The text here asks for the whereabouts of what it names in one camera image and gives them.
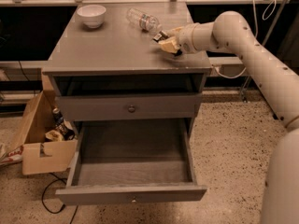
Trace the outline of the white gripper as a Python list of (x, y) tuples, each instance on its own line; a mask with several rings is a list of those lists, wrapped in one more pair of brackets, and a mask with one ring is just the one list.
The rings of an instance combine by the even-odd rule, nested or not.
[(180, 26), (168, 30), (167, 34), (172, 37), (158, 42), (161, 50), (173, 54), (177, 53), (180, 49), (186, 54), (198, 53), (199, 50), (193, 44), (193, 32), (197, 26), (197, 23), (193, 23), (183, 28)]

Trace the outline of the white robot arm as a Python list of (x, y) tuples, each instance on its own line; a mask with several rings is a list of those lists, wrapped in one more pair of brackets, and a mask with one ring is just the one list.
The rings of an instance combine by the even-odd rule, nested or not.
[(260, 223), (299, 224), (299, 76), (257, 41), (235, 11), (213, 22), (168, 30), (159, 45), (169, 53), (233, 53), (242, 61), (288, 131), (270, 158)]

